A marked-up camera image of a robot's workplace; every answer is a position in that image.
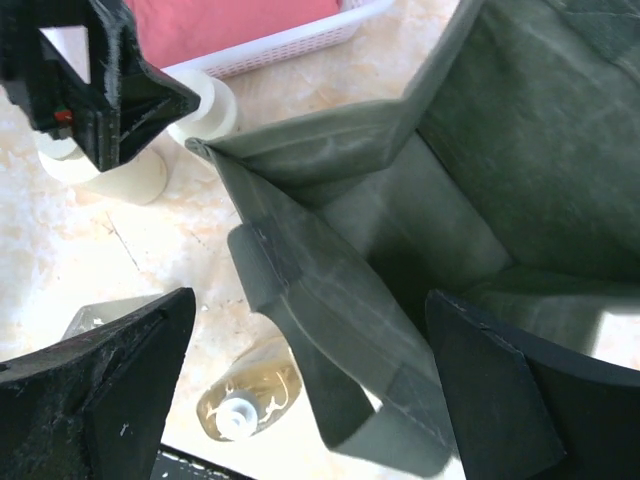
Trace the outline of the olive green canvas bag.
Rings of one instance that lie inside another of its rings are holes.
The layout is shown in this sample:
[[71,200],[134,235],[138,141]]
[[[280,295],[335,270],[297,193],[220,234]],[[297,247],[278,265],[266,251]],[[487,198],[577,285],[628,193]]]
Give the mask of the olive green canvas bag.
[[334,452],[460,459],[432,291],[591,358],[600,316],[639,309],[635,1],[463,1],[401,98],[187,146]]

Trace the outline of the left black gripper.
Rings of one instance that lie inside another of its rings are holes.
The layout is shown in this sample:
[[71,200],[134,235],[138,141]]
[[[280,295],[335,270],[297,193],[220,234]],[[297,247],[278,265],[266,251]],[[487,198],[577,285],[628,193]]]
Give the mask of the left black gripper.
[[[44,34],[64,27],[87,29],[89,82]],[[144,59],[122,1],[3,1],[1,86],[32,130],[74,140],[101,172],[132,160],[201,103]]]

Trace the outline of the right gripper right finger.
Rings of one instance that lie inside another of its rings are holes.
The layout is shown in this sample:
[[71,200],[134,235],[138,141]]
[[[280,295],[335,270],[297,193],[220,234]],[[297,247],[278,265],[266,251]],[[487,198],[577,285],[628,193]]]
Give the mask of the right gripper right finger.
[[442,291],[429,293],[425,314],[467,478],[638,478],[638,371]]

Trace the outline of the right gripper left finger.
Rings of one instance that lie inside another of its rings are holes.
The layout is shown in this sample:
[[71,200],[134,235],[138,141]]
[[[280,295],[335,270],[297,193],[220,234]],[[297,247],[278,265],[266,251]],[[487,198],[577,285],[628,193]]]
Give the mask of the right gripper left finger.
[[2,362],[2,478],[150,478],[195,314],[182,287]]

